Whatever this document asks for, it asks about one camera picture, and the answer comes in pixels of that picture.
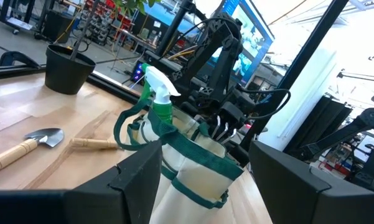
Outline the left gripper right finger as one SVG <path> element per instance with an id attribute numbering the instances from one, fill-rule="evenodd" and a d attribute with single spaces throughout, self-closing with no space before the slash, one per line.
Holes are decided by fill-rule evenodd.
<path id="1" fill-rule="evenodd" d="M 262 142 L 250 144 L 255 182 L 273 224 L 374 224 L 374 192 Z"/>

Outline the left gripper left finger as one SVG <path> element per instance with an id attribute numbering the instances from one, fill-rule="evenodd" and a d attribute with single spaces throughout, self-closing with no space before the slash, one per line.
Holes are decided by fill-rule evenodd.
<path id="1" fill-rule="evenodd" d="M 69 190 L 0 190 L 0 224 L 149 224 L 162 143 L 145 144 Z"/>

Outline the beige green-trimmed gardening bag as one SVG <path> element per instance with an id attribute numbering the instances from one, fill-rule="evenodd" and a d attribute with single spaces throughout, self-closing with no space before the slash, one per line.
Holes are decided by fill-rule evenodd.
<path id="1" fill-rule="evenodd" d="M 151 100 L 141 100 L 121 112 L 113 134 L 128 151 L 156 140 L 162 143 L 161 177 L 149 224 L 208 224 L 243 173 L 224 145 L 210 137 L 207 124 L 178 108 L 167 123 Z"/>

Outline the wide pointed trowel wooden handle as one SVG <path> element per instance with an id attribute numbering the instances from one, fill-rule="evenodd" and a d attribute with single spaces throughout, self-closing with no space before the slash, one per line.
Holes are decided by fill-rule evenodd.
<path id="1" fill-rule="evenodd" d="M 26 134 L 25 141 L 0 153 L 0 170 L 32 152 L 39 144 L 55 147 L 63 138 L 64 132 L 60 128 L 45 128 Z"/>

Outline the green spray bottle white trigger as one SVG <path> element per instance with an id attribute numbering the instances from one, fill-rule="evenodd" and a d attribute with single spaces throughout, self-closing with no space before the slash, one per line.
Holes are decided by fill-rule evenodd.
<path id="1" fill-rule="evenodd" d="M 143 63 L 144 86 L 140 100 L 146 100 L 154 93 L 152 108 L 163 121 L 172 124 L 172 96 L 180 96 L 170 79 L 156 67 Z"/>

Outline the computer monitor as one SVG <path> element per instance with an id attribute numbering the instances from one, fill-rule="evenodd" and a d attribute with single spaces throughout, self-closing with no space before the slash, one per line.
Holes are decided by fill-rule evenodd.
<path id="1" fill-rule="evenodd" d="M 222 11 L 242 22 L 242 52 L 233 67 L 231 79 L 246 86 L 274 41 L 274 35 L 253 0 L 226 0 Z"/>

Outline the black ribbed panel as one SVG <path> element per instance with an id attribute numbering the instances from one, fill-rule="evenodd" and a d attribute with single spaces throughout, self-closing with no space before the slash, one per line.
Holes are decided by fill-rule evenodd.
<path id="1" fill-rule="evenodd" d="M 285 153 L 332 134 L 352 112 L 353 106 L 323 95 L 285 147 Z"/>

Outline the computer tower with blue lights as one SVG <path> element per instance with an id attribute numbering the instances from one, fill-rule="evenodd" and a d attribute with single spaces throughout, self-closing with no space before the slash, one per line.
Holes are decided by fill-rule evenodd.
<path id="1" fill-rule="evenodd" d="M 143 75 L 144 75 L 144 70 L 143 70 L 143 61 L 138 60 L 133 68 L 132 75 L 131 75 L 131 81 L 136 82 L 138 81 Z"/>

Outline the black plant pot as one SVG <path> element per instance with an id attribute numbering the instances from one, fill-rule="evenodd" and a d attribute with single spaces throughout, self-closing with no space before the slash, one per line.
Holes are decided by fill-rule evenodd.
<path id="1" fill-rule="evenodd" d="M 94 71 L 96 63 L 81 53 L 72 60 L 74 50 L 60 45 L 48 45 L 46 49 L 45 85 L 53 91 L 75 95 L 88 76 Z"/>

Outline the parts shelf with red bins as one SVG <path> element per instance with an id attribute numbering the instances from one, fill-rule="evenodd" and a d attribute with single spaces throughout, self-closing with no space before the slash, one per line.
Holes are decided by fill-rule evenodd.
<path id="1" fill-rule="evenodd" d="M 100 0 L 90 23 L 87 24 L 94 1 L 85 0 L 78 29 L 82 31 L 87 26 L 86 40 L 102 46 L 113 46 L 119 38 L 122 38 L 122 29 L 130 31 L 134 26 L 134 20 L 139 11 L 129 11 L 121 7 L 116 11 L 114 0 Z"/>

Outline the black curved stand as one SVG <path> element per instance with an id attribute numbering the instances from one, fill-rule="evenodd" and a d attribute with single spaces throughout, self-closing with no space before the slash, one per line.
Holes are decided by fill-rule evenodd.
<path id="1" fill-rule="evenodd" d="M 35 60 L 26 54 L 18 51 L 4 52 L 0 58 L 0 67 L 14 65 L 15 62 L 20 62 L 30 68 L 41 68 Z"/>

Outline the black cabinet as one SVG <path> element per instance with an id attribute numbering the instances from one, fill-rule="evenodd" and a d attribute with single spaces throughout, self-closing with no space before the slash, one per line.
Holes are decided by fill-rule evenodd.
<path id="1" fill-rule="evenodd" d="M 73 14 L 68 13 L 69 0 L 44 0 L 34 39 L 64 44 L 70 36 Z"/>

